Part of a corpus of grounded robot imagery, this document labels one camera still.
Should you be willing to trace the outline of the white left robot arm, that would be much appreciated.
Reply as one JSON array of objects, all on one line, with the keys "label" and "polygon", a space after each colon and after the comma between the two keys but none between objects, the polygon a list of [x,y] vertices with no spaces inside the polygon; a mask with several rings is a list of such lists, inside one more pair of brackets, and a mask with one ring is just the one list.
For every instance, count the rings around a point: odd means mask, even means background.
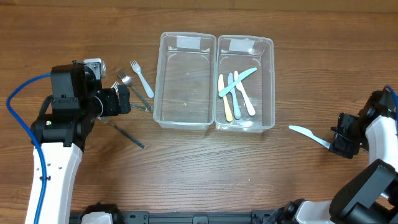
[{"label": "white left robot arm", "polygon": [[30,127],[41,151],[33,152],[26,223],[68,223],[75,176],[95,121],[130,112],[128,88],[103,88],[105,76],[100,58],[52,68],[52,94]]}]

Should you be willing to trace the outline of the pale grey-blue plastic knife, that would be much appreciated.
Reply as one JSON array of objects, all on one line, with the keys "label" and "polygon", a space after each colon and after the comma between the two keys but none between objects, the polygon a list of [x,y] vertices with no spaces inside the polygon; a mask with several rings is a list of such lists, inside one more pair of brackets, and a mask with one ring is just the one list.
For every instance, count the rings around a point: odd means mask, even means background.
[{"label": "pale grey-blue plastic knife", "polygon": [[[232,82],[234,82],[233,74],[229,73],[229,75],[228,75],[228,85],[232,84]],[[238,99],[237,99],[237,96],[236,96],[235,88],[232,88],[230,93],[231,93],[232,100],[233,100],[234,117],[235,117],[235,119],[241,119],[241,112],[240,112],[240,109],[239,109],[239,104],[238,104]]]}]

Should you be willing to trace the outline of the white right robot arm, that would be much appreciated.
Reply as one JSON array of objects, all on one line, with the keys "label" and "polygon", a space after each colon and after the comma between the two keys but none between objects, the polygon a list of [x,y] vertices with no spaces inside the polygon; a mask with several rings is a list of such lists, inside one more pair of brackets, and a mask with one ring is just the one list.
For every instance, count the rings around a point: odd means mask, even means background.
[{"label": "white right robot arm", "polygon": [[347,159],[364,149],[369,165],[333,200],[292,202],[280,213],[278,222],[397,223],[397,95],[390,86],[372,92],[357,115],[340,113],[332,128],[332,142],[300,126],[291,129]]}]

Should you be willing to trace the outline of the light blue plastic knife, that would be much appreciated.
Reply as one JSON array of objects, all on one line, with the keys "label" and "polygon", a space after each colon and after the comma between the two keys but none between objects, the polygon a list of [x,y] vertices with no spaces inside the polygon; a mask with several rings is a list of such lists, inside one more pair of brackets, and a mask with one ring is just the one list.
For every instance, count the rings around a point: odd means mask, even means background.
[{"label": "light blue plastic knife", "polygon": [[329,147],[331,146],[331,144],[317,136],[315,136],[311,130],[301,127],[301,126],[294,126],[294,125],[289,125],[289,129],[296,131],[300,134],[303,134],[304,136],[314,140],[315,142],[321,144],[323,147],[329,149]]}]

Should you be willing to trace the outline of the teal plastic knife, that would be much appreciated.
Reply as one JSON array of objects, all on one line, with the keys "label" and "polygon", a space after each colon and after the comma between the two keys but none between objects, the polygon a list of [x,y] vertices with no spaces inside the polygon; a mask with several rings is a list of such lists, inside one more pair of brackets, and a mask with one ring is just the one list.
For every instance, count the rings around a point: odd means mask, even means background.
[{"label": "teal plastic knife", "polygon": [[221,98],[226,96],[237,84],[241,83],[246,77],[250,76],[250,74],[254,73],[256,70],[257,68],[254,67],[240,73],[234,82],[219,91],[218,96]]}]

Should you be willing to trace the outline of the white plastic knife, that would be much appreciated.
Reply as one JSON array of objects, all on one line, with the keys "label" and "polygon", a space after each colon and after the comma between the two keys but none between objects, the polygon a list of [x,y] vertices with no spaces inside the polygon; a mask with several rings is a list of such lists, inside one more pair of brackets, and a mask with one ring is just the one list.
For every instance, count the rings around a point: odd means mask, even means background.
[{"label": "white plastic knife", "polygon": [[248,111],[248,114],[250,116],[254,116],[256,114],[255,109],[254,109],[254,107],[253,107],[253,105],[252,105],[252,103],[251,103],[251,101],[250,101],[250,99],[249,99],[244,87],[243,87],[242,82],[239,82],[236,85],[236,88],[241,92],[241,94],[243,96],[243,100],[244,100],[244,103],[246,105],[246,109]]}]

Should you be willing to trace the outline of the yellow plastic knife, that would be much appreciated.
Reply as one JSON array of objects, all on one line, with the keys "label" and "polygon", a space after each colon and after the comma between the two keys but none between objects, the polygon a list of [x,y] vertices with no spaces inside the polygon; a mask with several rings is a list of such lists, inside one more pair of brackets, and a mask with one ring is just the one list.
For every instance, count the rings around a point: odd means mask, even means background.
[{"label": "yellow plastic knife", "polygon": [[[224,89],[224,76],[223,76],[223,74],[220,74],[218,77],[218,92],[220,92],[222,89]],[[227,120],[227,122],[232,122],[233,115],[232,115],[231,108],[228,103],[228,99],[226,96],[223,96],[222,99],[223,99],[223,104],[224,104],[224,114],[225,114],[226,120]]]}]

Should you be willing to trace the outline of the white plastic fork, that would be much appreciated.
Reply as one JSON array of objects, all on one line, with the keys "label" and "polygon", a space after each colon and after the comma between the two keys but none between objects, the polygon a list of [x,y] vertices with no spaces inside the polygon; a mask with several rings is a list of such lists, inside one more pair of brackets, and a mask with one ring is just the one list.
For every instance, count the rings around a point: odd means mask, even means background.
[{"label": "white plastic fork", "polygon": [[118,86],[120,85],[120,83],[118,81],[115,81],[113,83],[113,85],[111,86],[111,88],[113,88],[115,90],[115,92],[118,92]]}]

